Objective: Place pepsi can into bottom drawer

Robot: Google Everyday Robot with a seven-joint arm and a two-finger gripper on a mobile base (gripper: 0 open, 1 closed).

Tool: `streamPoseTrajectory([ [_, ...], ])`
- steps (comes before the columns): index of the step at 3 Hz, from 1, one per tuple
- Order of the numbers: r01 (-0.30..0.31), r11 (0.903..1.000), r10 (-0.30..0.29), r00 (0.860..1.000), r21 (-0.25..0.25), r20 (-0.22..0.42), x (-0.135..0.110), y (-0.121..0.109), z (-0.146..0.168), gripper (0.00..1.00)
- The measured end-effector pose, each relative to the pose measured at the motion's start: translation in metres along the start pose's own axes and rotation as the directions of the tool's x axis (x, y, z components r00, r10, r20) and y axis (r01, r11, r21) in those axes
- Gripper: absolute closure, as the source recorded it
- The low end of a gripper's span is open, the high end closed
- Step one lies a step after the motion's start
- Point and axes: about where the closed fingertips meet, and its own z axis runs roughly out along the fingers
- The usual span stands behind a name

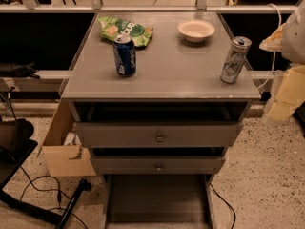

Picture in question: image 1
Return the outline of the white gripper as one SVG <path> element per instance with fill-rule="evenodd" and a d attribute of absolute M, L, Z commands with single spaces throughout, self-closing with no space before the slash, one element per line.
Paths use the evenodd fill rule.
<path fill-rule="evenodd" d="M 269 37 L 264 39 L 259 48 L 267 52 L 282 50 L 282 37 L 286 24 L 280 25 Z M 262 123 L 269 127 L 276 127 L 285 123 L 305 101 L 305 66 L 295 64 L 283 75 L 274 101 L 268 101 Z"/>

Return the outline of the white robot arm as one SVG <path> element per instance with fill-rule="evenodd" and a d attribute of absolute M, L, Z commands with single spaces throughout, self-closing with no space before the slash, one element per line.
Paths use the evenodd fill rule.
<path fill-rule="evenodd" d="M 259 48 L 267 52 L 280 52 L 291 62 L 284 73 L 277 73 L 273 79 L 271 98 L 268 100 L 263 123 L 277 126 L 290 118 L 305 102 L 305 1 L 297 8 Z"/>

